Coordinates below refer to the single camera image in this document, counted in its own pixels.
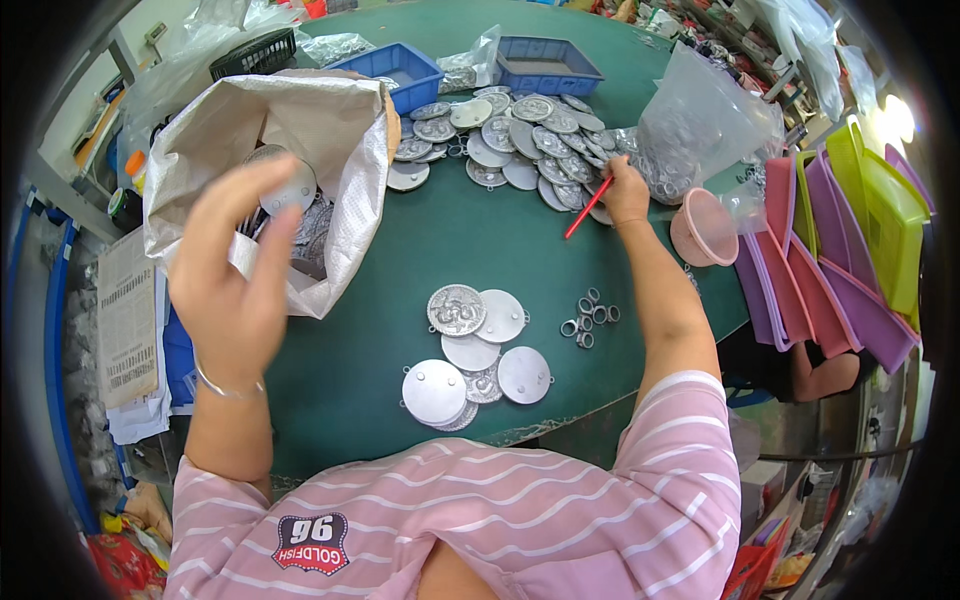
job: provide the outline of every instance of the blue plastic crate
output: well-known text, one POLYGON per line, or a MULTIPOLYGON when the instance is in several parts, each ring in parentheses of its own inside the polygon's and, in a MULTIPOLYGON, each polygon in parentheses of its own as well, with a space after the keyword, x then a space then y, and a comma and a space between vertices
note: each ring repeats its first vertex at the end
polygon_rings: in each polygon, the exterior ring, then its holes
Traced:
POLYGON ((390 92, 399 114, 406 114, 431 102, 437 102, 437 91, 444 72, 420 50, 403 42, 374 48, 327 69, 356 71, 367 77, 389 77, 400 84, 390 92))
POLYGON ((496 52, 500 84, 553 96, 589 96, 604 81, 584 53, 566 39, 504 36, 496 52))

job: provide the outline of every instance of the hand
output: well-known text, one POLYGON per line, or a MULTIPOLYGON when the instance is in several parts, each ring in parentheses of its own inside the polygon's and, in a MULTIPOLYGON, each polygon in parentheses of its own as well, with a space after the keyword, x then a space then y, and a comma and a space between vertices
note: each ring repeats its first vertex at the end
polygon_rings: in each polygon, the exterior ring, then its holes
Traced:
POLYGON ((286 155, 236 168, 212 182, 194 204, 170 265, 170 301, 216 385, 248 394, 276 355, 287 325, 286 280, 300 210, 287 207, 259 239, 250 281, 228 260, 233 233, 261 194, 290 179, 286 155))
POLYGON ((637 169, 627 164, 626 156, 616 156, 607 162, 604 179, 613 173, 613 181, 601 201, 607 206, 613 226, 628 221, 646 221, 650 207, 650 190, 637 169))

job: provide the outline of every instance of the plastic bottle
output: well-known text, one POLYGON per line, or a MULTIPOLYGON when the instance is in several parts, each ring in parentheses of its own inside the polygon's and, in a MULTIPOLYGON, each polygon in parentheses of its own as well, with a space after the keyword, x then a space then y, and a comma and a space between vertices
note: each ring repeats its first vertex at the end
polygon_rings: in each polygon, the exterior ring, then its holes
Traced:
POLYGON ((130 155, 123 170, 133 180, 133 187, 136 188, 137 193, 143 196, 143 182, 147 178, 147 157, 143 151, 137 150, 130 155))

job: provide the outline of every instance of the pile of metal pendants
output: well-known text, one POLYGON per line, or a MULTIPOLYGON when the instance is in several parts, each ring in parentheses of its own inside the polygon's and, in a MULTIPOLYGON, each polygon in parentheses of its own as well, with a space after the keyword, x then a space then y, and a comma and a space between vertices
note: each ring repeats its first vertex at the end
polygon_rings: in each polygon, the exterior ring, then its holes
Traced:
MULTIPOLYGON (((400 119, 402 139, 387 177, 397 191, 416 189, 429 163, 466 158, 467 176, 489 191, 509 183, 537 190, 558 211, 580 210, 602 183, 600 171, 617 156, 612 131, 576 96, 541 96, 493 85, 462 103, 436 102, 400 119)), ((612 225, 598 204, 590 216, 612 225)))
POLYGON ((403 402, 414 419, 441 431, 469 425, 481 404, 503 396, 533 404, 553 383, 543 356, 526 346, 500 353, 530 323, 530 314, 503 290, 477 292, 460 283, 430 297, 426 316, 431 333, 441 334, 446 360, 404 367, 403 402))

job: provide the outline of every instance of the black plastic basket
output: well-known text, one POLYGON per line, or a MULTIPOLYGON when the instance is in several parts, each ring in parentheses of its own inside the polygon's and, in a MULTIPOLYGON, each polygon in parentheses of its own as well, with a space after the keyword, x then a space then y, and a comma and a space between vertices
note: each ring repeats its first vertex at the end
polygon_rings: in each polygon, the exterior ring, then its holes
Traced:
POLYGON ((288 64, 297 43, 293 29, 278 29, 230 50, 210 65, 213 81, 231 75, 271 75, 288 64))

